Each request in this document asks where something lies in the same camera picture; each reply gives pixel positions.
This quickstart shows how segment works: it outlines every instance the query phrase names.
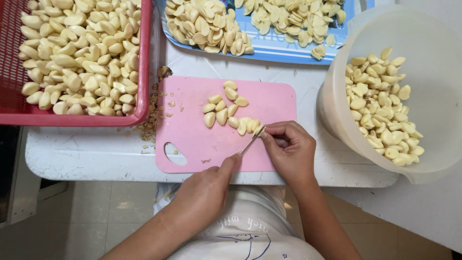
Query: forearm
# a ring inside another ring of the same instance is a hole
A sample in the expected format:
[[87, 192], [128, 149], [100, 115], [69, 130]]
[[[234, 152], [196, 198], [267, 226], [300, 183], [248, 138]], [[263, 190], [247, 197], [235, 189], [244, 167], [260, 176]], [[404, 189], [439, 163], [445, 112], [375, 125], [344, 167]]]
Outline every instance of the forearm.
[[167, 206], [101, 260], [165, 259], [194, 235], [182, 229], [178, 222]]
[[355, 246], [337, 221], [313, 175], [293, 187], [305, 240], [326, 260], [360, 260]]

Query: right hand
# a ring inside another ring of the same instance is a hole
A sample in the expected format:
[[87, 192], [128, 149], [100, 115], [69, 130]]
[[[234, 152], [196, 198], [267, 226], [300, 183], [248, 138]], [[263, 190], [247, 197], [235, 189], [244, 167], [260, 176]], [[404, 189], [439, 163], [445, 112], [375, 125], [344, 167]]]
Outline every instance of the right hand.
[[301, 125], [295, 121], [268, 124], [261, 137], [274, 166], [289, 186], [316, 181], [316, 140]]

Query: blue tray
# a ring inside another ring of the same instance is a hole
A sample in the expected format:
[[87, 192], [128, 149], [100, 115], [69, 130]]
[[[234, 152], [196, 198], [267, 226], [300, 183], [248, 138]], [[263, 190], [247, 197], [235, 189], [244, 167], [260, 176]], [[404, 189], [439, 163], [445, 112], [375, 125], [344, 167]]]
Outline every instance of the blue tray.
[[[222, 2], [228, 4], [232, 1], [234, 6], [234, 0], [222, 0]], [[167, 36], [167, 38], [176, 46], [202, 51], [198, 47], [193, 47], [190, 45], [180, 44], [175, 41], [174, 37], [170, 35], [169, 29], [167, 28], [167, 21], [164, 15], [164, 9], [166, 6], [165, 0], [154, 0], [159, 13], [162, 15], [162, 29]], [[375, 6], [374, 0], [367, 0], [367, 9]], [[298, 40], [295, 40], [295, 43], [288, 43], [284, 39], [283, 34], [276, 34], [271, 27], [269, 33], [266, 35], [260, 35], [258, 29], [256, 29], [250, 22], [250, 15], [243, 15], [243, 6], [236, 9], [236, 21], [241, 27], [241, 31], [246, 31], [247, 35], [252, 37], [252, 47], [254, 47], [255, 53], [251, 55], [242, 55], [239, 58], [262, 60], [262, 61], [271, 61], [271, 62], [288, 62], [288, 63], [300, 63], [300, 64], [317, 64], [317, 65], [330, 65], [337, 54], [337, 48], [343, 44], [343, 41], [347, 37], [348, 29], [347, 22], [354, 17], [355, 6], [354, 0], [345, 0], [345, 3], [342, 5], [342, 9], [346, 13], [345, 22], [339, 25], [336, 21], [335, 16], [332, 18], [336, 28], [329, 28], [328, 33], [335, 35], [336, 44], [328, 47], [326, 43], [323, 43], [326, 47], [326, 55], [324, 59], [317, 60], [311, 57], [311, 50], [317, 46], [316, 43], [312, 42], [306, 47], [302, 48], [298, 44]]]

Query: red plastic basket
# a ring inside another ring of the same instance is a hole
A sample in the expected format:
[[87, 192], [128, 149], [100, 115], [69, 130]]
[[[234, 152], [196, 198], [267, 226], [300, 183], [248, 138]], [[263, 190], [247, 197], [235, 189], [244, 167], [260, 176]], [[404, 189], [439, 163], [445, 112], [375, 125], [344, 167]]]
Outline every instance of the red plastic basket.
[[0, 124], [39, 126], [131, 126], [145, 120], [149, 111], [149, 33], [151, 0], [141, 3], [140, 69], [136, 111], [126, 117], [56, 115], [26, 103], [21, 94], [24, 83], [32, 81], [18, 58], [19, 46], [26, 38], [20, 26], [21, 12], [29, 12], [27, 0], [0, 0]]

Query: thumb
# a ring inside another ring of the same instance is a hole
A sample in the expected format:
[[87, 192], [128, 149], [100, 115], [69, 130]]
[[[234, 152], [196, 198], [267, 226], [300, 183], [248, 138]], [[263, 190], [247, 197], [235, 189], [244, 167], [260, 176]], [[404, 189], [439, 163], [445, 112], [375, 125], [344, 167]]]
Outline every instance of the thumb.
[[283, 153], [272, 135], [268, 134], [267, 132], [263, 132], [261, 134], [261, 138], [263, 139], [263, 143], [265, 144], [266, 150], [268, 151], [271, 159], [274, 159], [277, 155]]

